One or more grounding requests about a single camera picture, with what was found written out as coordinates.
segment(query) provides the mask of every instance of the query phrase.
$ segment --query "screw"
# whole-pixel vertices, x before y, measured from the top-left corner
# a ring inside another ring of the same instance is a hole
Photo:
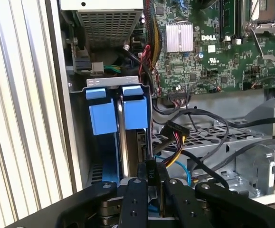
[[[256,189],[256,195],[260,196],[261,195],[261,190],[260,189]]]
[[[108,189],[108,188],[110,188],[110,187],[111,187],[110,184],[104,184],[104,186],[103,186],[104,189]]]
[[[74,45],[78,44],[78,39],[76,37],[73,38],[73,43],[74,43]]]
[[[202,188],[204,188],[204,189],[210,189],[210,186],[207,185],[207,184],[202,184]]]
[[[238,180],[238,182],[242,183],[243,178],[241,176],[237,176],[237,180]]]
[[[171,184],[176,184],[176,183],[177,183],[177,180],[171,179],[169,182],[170,182]]]
[[[142,181],[139,180],[139,179],[135,179],[133,182],[136,183],[136,184],[138,184],[138,183],[140,183],[140,182],[142,182]]]

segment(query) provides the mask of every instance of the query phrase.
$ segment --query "connector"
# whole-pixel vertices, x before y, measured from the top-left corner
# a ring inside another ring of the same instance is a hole
[[[178,125],[172,121],[167,121],[161,130],[161,135],[167,137],[168,139],[175,140],[173,132],[177,133],[179,136],[187,137],[190,135],[190,130],[188,128]]]
[[[170,101],[187,99],[187,92],[174,92],[168,94]]]

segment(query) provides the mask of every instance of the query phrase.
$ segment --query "ribbed aluminum panel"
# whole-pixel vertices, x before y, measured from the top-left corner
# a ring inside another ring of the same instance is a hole
[[[0,0],[0,228],[72,193],[44,0]]]
[[[166,42],[168,53],[193,51],[193,25],[184,23],[166,25]]]

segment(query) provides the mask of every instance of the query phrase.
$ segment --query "yellow wire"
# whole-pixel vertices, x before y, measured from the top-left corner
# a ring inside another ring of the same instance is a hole
[[[154,45],[154,54],[153,54],[153,59],[152,62],[156,63],[158,60],[158,52],[159,52],[159,28],[157,26],[157,23],[154,23],[154,36],[155,36],[155,45]]]
[[[180,154],[181,154],[181,151],[182,151],[182,149],[183,148],[181,148],[181,150],[179,151],[179,154],[178,155],[176,155],[176,157],[170,162],[170,164],[169,165],[167,165],[167,168],[168,167],[170,167],[171,165],[173,165],[173,163],[179,158],[179,156],[180,156]]]

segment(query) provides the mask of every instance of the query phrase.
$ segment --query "ventilated metal panel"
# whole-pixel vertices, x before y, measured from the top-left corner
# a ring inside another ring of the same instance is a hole
[[[44,0],[0,0],[0,228],[72,194],[49,37]]]
[[[130,37],[141,10],[78,12],[91,48],[122,46]]]

